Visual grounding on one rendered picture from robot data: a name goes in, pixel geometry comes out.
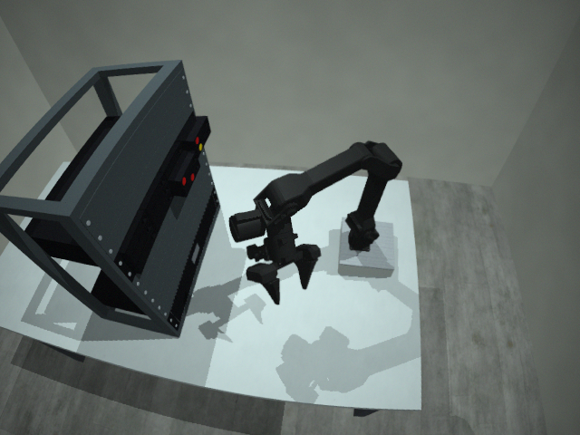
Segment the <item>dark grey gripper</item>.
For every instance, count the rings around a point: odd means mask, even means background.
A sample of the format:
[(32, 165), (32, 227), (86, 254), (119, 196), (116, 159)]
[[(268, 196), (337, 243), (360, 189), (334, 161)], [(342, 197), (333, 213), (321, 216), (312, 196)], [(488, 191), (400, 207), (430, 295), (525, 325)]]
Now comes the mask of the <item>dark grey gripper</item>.
[[(295, 265), (298, 268), (301, 286), (305, 290), (308, 287), (314, 266), (318, 261), (317, 257), (321, 256), (321, 250), (318, 245), (302, 244), (295, 246), (295, 239), (297, 238), (298, 235), (293, 232), (293, 229), (282, 234), (267, 234), (264, 240), (269, 243), (271, 253), (269, 260), (272, 263), (257, 263), (246, 270), (247, 280), (263, 284), (262, 286), (276, 305), (280, 305), (280, 279), (276, 278), (277, 270), (296, 261)], [(297, 251), (301, 252), (301, 256), (300, 252)]]

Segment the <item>dark grey server rack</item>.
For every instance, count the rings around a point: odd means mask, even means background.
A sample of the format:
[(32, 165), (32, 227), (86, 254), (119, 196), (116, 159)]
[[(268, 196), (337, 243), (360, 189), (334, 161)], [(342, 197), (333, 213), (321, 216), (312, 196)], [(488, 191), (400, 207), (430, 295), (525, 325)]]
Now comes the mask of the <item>dark grey server rack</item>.
[[(144, 73), (122, 114), (108, 77)], [(180, 338), (221, 207), (182, 60), (91, 68), (0, 163), (0, 192), (92, 86), (107, 117), (45, 200), (0, 195), (0, 233), (99, 317)], [(99, 267), (92, 291), (52, 257)]]

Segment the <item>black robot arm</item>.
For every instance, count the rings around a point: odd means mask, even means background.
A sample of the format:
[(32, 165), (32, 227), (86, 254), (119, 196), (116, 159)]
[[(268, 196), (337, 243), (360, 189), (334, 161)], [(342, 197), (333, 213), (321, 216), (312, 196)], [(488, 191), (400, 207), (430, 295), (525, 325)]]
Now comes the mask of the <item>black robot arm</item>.
[(347, 214), (345, 222), (351, 229), (348, 236), (350, 250), (370, 251), (370, 245), (379, 237), (374, 214), (387, 185), (386, 180), (396, 179), (400, 167), (402, 162), (385, 143), (369, 140), (355, 142), (348, 150), (306, 172), (289, 173), (272, 180), (253, 199), (255, 210), (230, 216), (231, 235), (238, 243), (262, 237), (265, 233), (276, 235), (289, 232), (293, 229), (291, 216), (306, 207), (313, 195), (365, 169), (369, 170), (368, 178), (359, 206)]

